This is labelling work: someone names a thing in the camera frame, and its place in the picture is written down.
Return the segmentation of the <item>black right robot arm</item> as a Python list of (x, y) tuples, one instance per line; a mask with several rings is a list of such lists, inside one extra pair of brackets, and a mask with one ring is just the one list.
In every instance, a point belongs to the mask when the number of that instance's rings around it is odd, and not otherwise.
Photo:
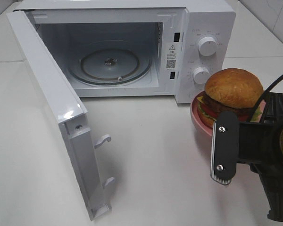
[(259, 175), (270, 211), (268, 219), (283, 222), (283, 94), (269, 93), (259, 122), (241, 122), (230, 111), (213, 125), (211, 178), (230, 184), (238, 163)]

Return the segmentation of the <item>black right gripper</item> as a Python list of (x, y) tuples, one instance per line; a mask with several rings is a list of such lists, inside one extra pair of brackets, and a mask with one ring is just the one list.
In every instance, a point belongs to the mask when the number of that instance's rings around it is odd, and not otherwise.
[(268, 94), (261, 123), (241, 122), (230, 111), (213, 124), (210, 176), (226, 186), (236, 163), (259, 175), (270, 210), (268, 219), (283, 221), (283, 94)]

